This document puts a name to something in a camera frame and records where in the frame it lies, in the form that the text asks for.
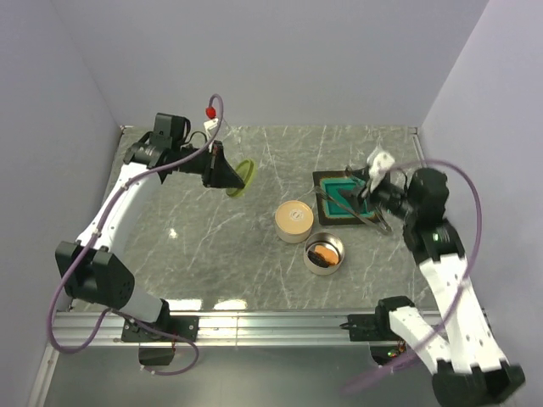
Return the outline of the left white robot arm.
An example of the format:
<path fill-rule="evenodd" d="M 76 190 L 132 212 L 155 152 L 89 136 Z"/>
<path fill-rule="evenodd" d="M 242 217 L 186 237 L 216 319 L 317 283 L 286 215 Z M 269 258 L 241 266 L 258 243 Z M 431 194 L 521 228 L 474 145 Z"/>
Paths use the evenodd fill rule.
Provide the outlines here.
<path fill-rule="evenodd" d="M 245 181 L 227 162 L 218 140 L 223 115 L 206 109 L 204 144 L 191 139 L 189 119 L 158 113 L 154 128 L 125 152 L 113 189 L 91 224 L 72 242 L 61 242 L 55 260 L 61 288 L 73 299 L 100 304 L 137 324 L 153 341 L 179 330 L 166 300 L 137 287 L 121 257 L 145 202 L 174 172 L 200 176 L 205 187 L 243 189 Z"/>

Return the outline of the orange salmon piece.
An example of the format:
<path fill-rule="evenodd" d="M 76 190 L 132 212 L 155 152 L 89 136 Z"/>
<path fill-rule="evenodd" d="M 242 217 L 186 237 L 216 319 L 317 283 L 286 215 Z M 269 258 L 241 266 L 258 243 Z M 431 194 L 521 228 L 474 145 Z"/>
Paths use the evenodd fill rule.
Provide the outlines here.
<path fill-rule="evenodd" d="M 318 245 L 315 247 L 315 253 L 318 254 L 328 265 L 337 265 L 340 261 L 338 253 L 334 249 Z"/>

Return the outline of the green round lid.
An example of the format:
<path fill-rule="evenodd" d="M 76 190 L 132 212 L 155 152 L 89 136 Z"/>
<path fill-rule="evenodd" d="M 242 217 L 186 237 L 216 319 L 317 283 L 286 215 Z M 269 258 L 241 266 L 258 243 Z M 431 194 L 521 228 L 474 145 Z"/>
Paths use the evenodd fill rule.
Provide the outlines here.
<path fill-rule="evenodd" d="M 240 188 L 228 188 L 226 190 L 226 195 L 229 198 L 239 198 L 245 193 L 255 178 L 257 167 L 254 160 L 245 159 L 238 164 L 235 171 L 244 182 L 244 186 Z"/>

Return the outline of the metal tongs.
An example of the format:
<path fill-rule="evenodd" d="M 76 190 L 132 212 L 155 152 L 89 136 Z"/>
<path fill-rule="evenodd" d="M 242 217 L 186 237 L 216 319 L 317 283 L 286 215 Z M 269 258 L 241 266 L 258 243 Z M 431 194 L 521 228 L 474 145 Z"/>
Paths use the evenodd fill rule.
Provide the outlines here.
<path fill-rule="evenodd" d="M 366 200 L 359 203 L 350 201 L 364 186 L 360 178 L 349 177 L 341 170 L 322 170 L 314 171 L 312 179 L 321 226 L 364 225 L 383 234 L 392 232 L 381 211 L 371 203 Z"/>

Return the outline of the dark brown sausage piece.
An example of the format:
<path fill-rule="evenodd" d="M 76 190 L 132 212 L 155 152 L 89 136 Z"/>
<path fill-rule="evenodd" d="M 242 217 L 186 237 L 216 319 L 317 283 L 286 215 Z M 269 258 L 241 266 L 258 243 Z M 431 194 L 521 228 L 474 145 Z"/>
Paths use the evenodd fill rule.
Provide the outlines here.
<path fill-rule="evenodd" d="M 320 267 L 320 268 L 329 267 L 329 263 L 326 261 L 326 259 L 323 258 L 319 253 L 316 253 L 315 251 L 309 250 L 307 252 L 307 257 L 309 261 L 317 267 Z"/>

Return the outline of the tan round lid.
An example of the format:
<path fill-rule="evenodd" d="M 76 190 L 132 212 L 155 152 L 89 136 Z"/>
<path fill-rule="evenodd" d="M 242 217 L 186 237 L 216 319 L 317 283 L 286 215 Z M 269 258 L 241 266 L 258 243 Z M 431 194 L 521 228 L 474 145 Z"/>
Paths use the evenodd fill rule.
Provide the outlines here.
<path fill-rule="evenodd" d="M 306 203 L 290 200 L 278 206 L 275 221 L 281 231 L 290 235 L 299 235 L 312 228 L 314 215 Z"/>

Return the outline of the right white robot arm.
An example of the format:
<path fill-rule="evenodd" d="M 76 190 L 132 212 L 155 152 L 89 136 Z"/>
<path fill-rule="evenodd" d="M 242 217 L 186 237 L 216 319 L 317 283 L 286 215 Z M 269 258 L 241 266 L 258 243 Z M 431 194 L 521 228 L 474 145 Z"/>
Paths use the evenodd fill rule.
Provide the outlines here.
<path fill-rule="evenodd" d="M 426 280 L 442 318 L 431 327 L 408 298 L 386 298 L 376 308 L 380 337 L 399 337 L 409 351 L 389 362 L 395 369 L 413 358 L 432 376 L 442 406 L 489 406 L 506 402 L 525 383 L 520 365 L 498 346 L 480 307 L 469 259 L 456 228 L 445 218 L 447 177 L 433 168 L 416 170 L 397 187 L 389 175 L 369 168 L 346 169 L 358 186 L 344 192 L 352 208 L 368 202 L 403 222 L 403 239 Z"/>

